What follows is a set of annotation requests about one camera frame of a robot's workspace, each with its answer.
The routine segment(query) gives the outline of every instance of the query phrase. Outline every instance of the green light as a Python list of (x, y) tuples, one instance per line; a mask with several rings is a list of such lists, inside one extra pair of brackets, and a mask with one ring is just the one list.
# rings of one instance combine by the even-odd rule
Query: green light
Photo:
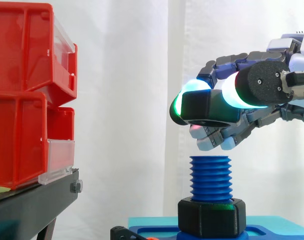
[(207, 90), (211, 89), (211, 87), (204, 81), (198, 79), (189, 80), (183, 87), (180, 93), (175, 98), (174, 102), (174, 110), (175, 113), (180, 116), (181, 108), (182, 108), (182, 97), (186, 92), (199, 91), (199, 90)]

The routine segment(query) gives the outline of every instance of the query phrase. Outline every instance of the teal platform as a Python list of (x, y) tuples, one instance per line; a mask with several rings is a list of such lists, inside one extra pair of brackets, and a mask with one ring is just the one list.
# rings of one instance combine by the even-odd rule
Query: teal platform
[[(132, 217), (128, 226), (177, 226), (177, 217)], [(299, 226), (279, 216), (248, 216), (247, 225), (260, 225), (278, 235), (304, 236), (304, 227)], [(248, 232), (250, 236), (256, 236), (254, 232)], [(142, 233), (143, 237), (166, 238), (176, 235), (176, 232)]]

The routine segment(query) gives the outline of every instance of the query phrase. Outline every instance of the robotic hand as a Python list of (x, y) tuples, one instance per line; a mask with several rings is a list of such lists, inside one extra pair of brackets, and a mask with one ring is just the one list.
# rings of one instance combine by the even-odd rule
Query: robotic hand
[(191, 125), (202, 151), (231, 150), (278, 118), (304, 122), (304, 33), (274, 39), (266, 52), (207, 62), (174, 99), (170, 116)]

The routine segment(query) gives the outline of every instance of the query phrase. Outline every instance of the black metal shelf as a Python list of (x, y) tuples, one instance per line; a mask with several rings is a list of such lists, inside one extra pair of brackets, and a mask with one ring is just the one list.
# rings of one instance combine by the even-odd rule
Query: black metal shelf
[(77, 199), (78, 169), (47, 185), (0, 193), (0, 240), (50, 240), (56, 217)]

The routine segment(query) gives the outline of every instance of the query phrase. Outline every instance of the black hexagonal nut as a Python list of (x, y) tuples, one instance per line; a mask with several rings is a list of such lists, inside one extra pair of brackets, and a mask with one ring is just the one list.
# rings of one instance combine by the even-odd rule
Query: black hexagonal nut
[(199, 238), (236, 238), (246, 228), (245, 203), (204, 203), (190, 197), (178, 203), (178, 227)]

